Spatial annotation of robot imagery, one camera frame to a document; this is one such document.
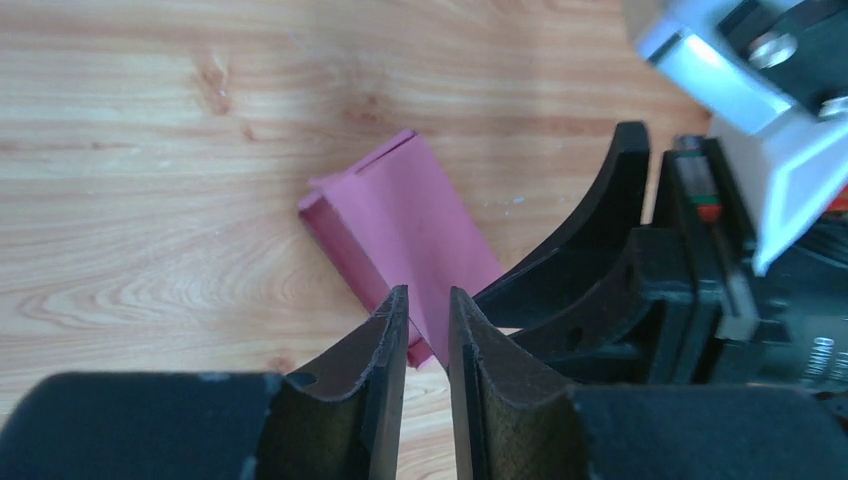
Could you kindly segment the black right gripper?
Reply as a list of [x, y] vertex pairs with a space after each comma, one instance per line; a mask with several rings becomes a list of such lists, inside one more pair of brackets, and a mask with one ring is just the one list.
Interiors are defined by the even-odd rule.
[[[634, 229], [649, 162], [646, 125], [618, 123], [577, 207], [474, 296], [497, 327], [553, 317], [512, 339], [574, 380], [664, 384], [673, 377], [696, 296], [681, 236]], [[682, 356], [693, 369], [689, 382], [798, 386], [846, 417], [846, 209], [819, 215], [758, 276], [760, 241], [719, 142], [679, 135], [663, 156], [653, 214], [656, 226], [674, 220], [706, 263], [694, 268], [709, 321], [695, 328], [694, 353]]]

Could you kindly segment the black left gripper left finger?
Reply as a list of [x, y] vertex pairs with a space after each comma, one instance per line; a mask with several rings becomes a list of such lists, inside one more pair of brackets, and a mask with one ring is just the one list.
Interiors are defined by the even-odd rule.
[[69, 372], [1, 432], [5, 479], [392, 479], [408, 294], [308, 364], [273, 372]]

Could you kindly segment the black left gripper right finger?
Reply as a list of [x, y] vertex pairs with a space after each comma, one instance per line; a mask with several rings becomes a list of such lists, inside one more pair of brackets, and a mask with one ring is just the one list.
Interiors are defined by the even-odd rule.
[[771, 386], [585, 386], [450, 293], [461, 479], [843, 479], [832, 400]]

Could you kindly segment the pink paper box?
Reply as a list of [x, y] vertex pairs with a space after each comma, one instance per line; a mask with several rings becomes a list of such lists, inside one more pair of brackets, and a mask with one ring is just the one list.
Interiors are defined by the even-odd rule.
[[372, 311], [407, 286], [408, 364], [447, 365], [452, 288], [479, 293], [503, 269], [427, 142], [404, 130], [309, 186], [299, 217], [352, 292]]

